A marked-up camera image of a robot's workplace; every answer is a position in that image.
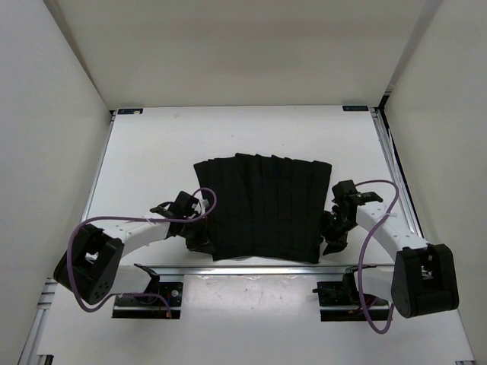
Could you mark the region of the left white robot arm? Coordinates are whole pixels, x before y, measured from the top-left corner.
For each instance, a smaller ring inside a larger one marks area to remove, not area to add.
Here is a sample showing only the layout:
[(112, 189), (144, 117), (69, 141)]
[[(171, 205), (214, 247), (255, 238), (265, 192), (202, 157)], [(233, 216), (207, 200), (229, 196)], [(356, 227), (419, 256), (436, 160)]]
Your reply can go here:
[(152, 243), (177, 236), (205, 222), (218, 198), (206, 187), (180, 192), (172, 202), (151, 208), (142, 217), (97, 216), (82, 221), (71, 233), (54, 280), (70, 290), (87, 313), (98, 311), (111, 297), (134, 297), (143, 304), (166, 302), (156, 274), (140, 264), (121, 265), (121, 259)]

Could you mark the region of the aluminium frame rail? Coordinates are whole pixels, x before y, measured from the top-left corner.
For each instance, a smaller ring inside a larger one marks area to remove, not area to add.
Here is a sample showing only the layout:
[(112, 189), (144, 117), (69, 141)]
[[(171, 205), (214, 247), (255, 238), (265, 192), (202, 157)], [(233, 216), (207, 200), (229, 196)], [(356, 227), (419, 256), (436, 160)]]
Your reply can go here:
[(399, 179), (399, 163), (396, 160), (392, 136), (388, 132), (388, 129), (381, 117), (379, 109), (373, 108), (371, 110), (371, 115), (372, 119), (374, 120), (374, 126), (376, 128), (376, 132), (386, 159), (387, 166), (390, 171), (390, 175), (394, 180)]

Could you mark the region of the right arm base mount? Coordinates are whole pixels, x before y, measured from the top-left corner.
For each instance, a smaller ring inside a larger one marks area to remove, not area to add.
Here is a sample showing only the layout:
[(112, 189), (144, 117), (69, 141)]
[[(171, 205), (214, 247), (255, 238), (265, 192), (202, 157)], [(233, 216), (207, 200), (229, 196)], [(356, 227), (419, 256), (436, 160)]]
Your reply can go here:
[[(367, 321), (350, 270), (338, 278), (318, 281), (312, 292), (318, 297), (321, 322)], [(387, 321), (390, 305), (386, 300), (364, 294), (364, 302), (373, 321)]]

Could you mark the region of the right blue corner sticker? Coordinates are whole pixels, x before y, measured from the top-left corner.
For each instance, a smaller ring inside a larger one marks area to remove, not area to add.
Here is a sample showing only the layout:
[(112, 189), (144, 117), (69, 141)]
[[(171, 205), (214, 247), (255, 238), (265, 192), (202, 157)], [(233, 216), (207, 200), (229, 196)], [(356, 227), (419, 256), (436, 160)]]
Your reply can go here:
[(343, 105), (342, 110), (344, 112), (368, 112), (368, 106), (359, 106), (359, 105)]

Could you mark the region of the black pleated skirt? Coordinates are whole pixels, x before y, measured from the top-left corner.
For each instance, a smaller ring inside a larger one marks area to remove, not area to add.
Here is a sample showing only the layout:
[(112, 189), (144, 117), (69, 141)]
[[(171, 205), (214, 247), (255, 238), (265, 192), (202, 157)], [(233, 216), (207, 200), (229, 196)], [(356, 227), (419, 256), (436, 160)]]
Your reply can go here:
[(317, 264), (332, 166), (317, 160), (235, 154), (194, 164), (218, 198), (207, 217), (215, 261), (244, 257)]

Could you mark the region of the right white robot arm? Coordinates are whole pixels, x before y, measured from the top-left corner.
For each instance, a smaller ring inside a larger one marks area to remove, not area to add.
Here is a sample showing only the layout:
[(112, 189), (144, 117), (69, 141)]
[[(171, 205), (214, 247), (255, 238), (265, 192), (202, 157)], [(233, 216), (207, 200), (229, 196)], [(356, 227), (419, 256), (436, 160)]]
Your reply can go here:
[[(353, 304), (369, 297), (384, 300), (404, 318), (456, 310), (460, 304), (454, 256), (444, 244), (433, 244), (413, 233), (376, 192), (360, 192), (351, 180), (332, 188), (333, 206), (323, 213), (325, 254), (347, 246), (348, 234), (365, 230), (358, 264), (342, 277), (342, 296)], [(364, 262), (365, 251), (376, 240), (393, 260), (393, 269)]]

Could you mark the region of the blue corner sticker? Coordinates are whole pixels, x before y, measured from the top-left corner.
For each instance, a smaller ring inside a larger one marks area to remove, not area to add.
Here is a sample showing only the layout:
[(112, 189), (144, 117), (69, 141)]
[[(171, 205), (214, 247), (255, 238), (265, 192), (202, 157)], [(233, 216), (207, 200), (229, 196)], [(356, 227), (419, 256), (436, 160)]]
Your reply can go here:
[(117, 110), (118, 115), (140, 115), (143, 113), (143, 108), (120, 108)]
[(368, 106), (359, 106), (359, 105), (343, 105), (342, 110), (344, 112), (368, 112)]

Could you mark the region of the left blue corner sticker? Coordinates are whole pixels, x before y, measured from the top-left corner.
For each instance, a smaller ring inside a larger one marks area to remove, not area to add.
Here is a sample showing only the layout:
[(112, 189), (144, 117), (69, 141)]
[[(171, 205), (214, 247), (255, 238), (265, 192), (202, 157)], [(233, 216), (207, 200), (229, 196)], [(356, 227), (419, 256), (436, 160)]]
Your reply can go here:
[(118, 115), (140, 115), (143, 113), (143, 108), (120, 108), (117, 110)]

